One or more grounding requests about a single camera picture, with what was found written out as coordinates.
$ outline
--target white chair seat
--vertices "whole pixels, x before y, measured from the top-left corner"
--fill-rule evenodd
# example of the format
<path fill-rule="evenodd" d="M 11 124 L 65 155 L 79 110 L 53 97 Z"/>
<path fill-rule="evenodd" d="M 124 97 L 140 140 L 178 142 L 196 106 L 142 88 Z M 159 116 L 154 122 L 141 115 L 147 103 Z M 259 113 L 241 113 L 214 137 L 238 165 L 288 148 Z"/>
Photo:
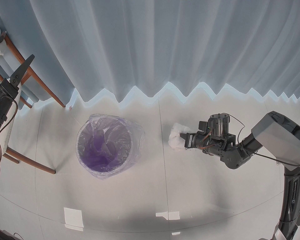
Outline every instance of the white chair seat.
<path fill-rule="evenodd" d="M 21 96 L 21 83 L 19 83 L 18 85 L 19 87 L 19 91 L 18 91 L 18 95 L 15 98 L 15 101 L 17 103 L 19 103 L 20 100 L 20 96 Z M 14 115 L 16 110 L 16 106 L 15 103 L 13 103 L 7 113 L 7 120 L 2 124 L 1 128 L 2 129 L 7 123 L 8 121 L 12 118 L 12 116 Z M 11 121 L 11 123 L 0 133 L 0 145 L 1 145 L 1 150 L 2 150 L 2 155 L 5 154 L 7 146 L 8 146 L 8 141 L 9 138 L 11 136 L 11 129 L 13 128 L 13 123 L 14 123 L 14 119 Z"/>

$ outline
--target curtain fold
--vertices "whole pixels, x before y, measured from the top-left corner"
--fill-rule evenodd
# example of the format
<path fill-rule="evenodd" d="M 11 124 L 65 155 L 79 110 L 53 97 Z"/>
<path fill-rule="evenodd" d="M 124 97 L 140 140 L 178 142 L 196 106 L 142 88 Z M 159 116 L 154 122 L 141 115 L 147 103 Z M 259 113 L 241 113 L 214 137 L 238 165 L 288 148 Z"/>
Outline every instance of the curtain fold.
<path fill-rule="evenodd" d="M 167 82 L 185 96 L 205 82 L 299 98 L 299 11 L 298 0 L 0 0 L 0 27 L 64 104 L 74 88 L 85 102 L 103 88 L 120 102 Z M 0 65 L 10 75 L 18 63 Z M 33 102 L 50 97 L 25 85 Z"/>

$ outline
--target tile floor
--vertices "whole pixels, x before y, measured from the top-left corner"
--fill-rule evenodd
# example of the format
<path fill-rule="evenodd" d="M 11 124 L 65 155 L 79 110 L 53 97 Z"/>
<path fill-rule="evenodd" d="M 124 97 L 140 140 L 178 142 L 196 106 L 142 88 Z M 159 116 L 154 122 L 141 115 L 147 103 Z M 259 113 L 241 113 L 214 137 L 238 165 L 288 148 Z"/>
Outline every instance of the tile floor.
<path fill-rule="evenodd" d="M 254 156 L 231 170 L 199 150 L 174 151 L 168 138 L 175 122 L 197 130 L 200 120 L 228 112 L 246 125 L 243 139 L 272 110 L 300 122 L 299 100 L 231 87 L 214 95 L 205 86 L 188 97 L 172 86 L 153 98 L 139 90 L 129 96 L 117 103 L 102 94 L 84 103 L 75 94 L 71 110 L 48 100 L 18 112 L 9 146 L 57 173 L 3 158 L 0 229 L 24 240 L 272 237 L 282 205 L 282 165 Z M 139 161 L 104 181 L 90 175 L 75 153 L 77 133 L 93 113 L 137 122 L 146 135 Z M 241 125 L 232 119 L 229 128 L 237 135 Z M 272 156 L 266 149 L 260 153 Z M 81 210 L 82 231 L 65 226 L 64 208 Z"/>

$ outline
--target trash bin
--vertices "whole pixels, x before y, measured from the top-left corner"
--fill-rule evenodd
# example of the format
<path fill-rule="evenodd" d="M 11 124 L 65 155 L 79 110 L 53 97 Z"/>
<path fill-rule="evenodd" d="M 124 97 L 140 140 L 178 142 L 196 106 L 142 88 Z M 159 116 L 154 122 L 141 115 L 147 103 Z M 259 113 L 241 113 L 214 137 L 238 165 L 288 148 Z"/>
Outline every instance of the trash bin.
<path fill-rule="evenodd" d="M 91 115 L 76 139 L 80 164 L 106 179 L 130 168 L 140 156 L 145 132 L 140 125 L 110 115 Z"/>

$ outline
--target small object on floor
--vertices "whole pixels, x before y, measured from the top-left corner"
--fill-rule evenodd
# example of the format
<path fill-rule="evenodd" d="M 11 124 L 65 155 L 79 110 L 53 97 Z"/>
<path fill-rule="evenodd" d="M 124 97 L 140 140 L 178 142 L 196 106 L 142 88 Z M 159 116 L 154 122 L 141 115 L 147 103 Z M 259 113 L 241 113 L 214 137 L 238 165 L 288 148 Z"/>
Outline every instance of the small object on floor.
<path fill-rule="evenodd" d="M 186 150 L 185 140 L 180 137 L 180 134 L 186 134 L 187 132 L 191 132 L 189 127 L 180 125 L 177 122 L 174 123 L 168 141 L 170 147 L 176 150 Z"/>
<path fill-rule="evenodd" d="M 77 135 L 76 155 L 91 175 L 106 179 L 136 163 L 144 137 L 137 123 L 117 116 L 91 115 Z"/>

